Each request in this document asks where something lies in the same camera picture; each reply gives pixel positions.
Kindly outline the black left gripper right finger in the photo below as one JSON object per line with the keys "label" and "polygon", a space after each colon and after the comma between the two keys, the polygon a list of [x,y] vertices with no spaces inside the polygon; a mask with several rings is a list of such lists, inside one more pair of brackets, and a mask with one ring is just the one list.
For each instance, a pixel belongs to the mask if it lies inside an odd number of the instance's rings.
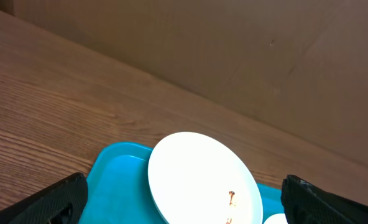
{"label": "black left gripper right finger", "polygon": [[368,206],[288,175],[281,202],[288,224],[368,224]]}

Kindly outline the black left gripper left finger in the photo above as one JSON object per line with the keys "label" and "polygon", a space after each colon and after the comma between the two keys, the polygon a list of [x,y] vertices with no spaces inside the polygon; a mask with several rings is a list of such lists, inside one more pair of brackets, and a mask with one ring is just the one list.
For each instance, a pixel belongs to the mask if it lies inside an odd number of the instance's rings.
{"label": "black left gripper left finger", "polygon": [[88,201],[84,174],[76,172],[0,211],[0,224],[78,223]]}

